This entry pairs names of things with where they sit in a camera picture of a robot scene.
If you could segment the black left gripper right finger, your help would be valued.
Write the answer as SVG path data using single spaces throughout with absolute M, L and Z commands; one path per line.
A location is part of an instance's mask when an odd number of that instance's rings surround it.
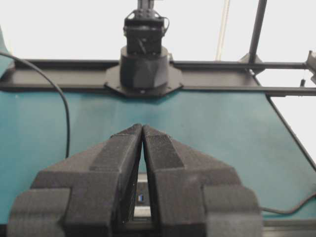
M 142 130 L 154 224 L 164 237 L 260 237 L 255 193 L 234 167 L 148 125 Z

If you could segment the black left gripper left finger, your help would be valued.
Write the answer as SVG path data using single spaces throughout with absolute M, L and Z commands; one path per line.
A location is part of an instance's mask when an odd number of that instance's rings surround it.
M 11 208 L 9 237 L 110 237 L 134 207 L 142 125 L 39 171 Z

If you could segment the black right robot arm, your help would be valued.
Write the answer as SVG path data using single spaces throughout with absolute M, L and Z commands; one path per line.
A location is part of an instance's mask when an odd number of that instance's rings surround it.
M 154 10 L 153 0 L 139 0 L 133 17 L 124 20 L 126 46 L 121 49 L 120 81 L 132 89 L 154 89 L 167 83 L 168 51 L 162 46 L 165 18 Z

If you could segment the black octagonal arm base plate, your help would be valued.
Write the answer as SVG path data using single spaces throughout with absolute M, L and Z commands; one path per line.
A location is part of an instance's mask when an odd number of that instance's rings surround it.
M 121 66 L 115 66 L 106 71 L 104 87 L 125 97 L 158 98 L 182 88 L 182 79 L 182 72 L 172 66 L 153 73 L 124 72 Z

